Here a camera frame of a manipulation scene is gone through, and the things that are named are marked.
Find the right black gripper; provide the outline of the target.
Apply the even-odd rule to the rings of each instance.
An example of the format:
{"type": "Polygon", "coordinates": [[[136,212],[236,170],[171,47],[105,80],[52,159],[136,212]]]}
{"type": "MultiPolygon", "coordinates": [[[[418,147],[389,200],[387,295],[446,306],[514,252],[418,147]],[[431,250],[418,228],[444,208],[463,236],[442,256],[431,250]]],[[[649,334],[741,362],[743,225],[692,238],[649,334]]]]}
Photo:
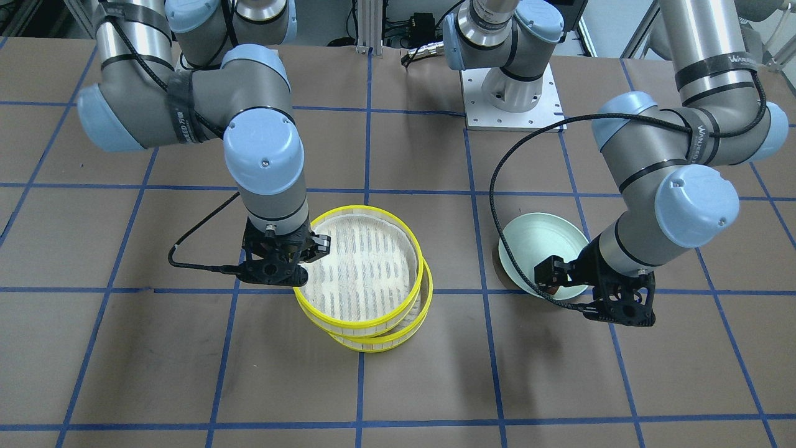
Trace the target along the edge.
{"type": "Polygon", "coordinates": [[[300,263],[312,263],[330,254],[329,235],[313,233],[306,219],[293,232],[277,235],[262,231],[248,218],[243,233],[244,261],[239,264],[239,280],[248,284],[300,287],[309,274],[300,263]]]}

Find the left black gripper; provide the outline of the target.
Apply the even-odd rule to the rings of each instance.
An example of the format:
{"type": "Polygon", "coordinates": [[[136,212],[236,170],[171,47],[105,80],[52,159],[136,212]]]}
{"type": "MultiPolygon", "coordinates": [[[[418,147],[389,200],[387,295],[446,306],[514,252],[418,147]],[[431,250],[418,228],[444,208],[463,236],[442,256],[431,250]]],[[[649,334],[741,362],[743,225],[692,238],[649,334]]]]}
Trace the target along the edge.
{"type": "Polygon", "coordinates": [[[535,267],[535,283],[544,292],[546,284],[592,286],[594,301],[575,306],[585,312],[588,320],[639,328],[651,328],[655,324],[655,274],[637,273],[628,277],[617,272],[601,255],[599,238],[581,250],[575,262],[565,262],[557,255],[541,261],[535,267]],[[574,270],[575,280],[571,276],[574,270]]]}

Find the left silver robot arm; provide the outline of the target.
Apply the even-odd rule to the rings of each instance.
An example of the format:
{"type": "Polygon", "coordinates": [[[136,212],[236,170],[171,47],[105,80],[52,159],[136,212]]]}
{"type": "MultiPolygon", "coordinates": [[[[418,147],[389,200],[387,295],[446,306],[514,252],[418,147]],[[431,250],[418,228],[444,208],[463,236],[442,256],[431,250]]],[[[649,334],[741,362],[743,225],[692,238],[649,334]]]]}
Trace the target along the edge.
{"type": "Polygon", "coordinates": [[[567,119],[591,121],[626,211],[577,258],[552,254],[531,268],[516,261],[494,217],[521,286],[590,320],[642,328],[655,323],[655,269],[704,246],[736,220],[739,196],[716,168],[774,155],[789,130],[785,111],[767,100],[739,23],[770,14],[780,2],[659,6],[682,105],[667,110],[632,91],[599,113],[567,119]]]}

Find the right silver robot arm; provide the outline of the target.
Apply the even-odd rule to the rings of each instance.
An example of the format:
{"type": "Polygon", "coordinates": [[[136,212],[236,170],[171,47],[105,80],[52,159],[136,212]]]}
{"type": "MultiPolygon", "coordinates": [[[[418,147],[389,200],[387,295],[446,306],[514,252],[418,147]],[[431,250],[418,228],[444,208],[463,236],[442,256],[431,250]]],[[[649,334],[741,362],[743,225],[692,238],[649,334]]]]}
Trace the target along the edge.
{"type": "Polygon", "coordinates": [[[190,269],[304,286],[330,252],[310,228],[305,153],[274,45],[295,37],[293,1],[99,1],[102,82],[83,88],[83,130],[105,151],[220,138],[248,212],[238,266],[190,269]]]}

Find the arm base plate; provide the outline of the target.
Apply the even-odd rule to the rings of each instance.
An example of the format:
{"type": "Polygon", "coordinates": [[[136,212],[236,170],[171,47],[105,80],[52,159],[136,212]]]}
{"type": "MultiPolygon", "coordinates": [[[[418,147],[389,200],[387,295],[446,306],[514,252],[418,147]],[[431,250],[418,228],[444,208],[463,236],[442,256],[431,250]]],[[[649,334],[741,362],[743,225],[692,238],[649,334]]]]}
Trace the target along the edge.
{"type": "Polygon", "coordinates": [[[550,65],[532,82],[511,79],[500,68],[468,69],[460,75],[469,130],[533,131],[563,119],[550,65]]]}

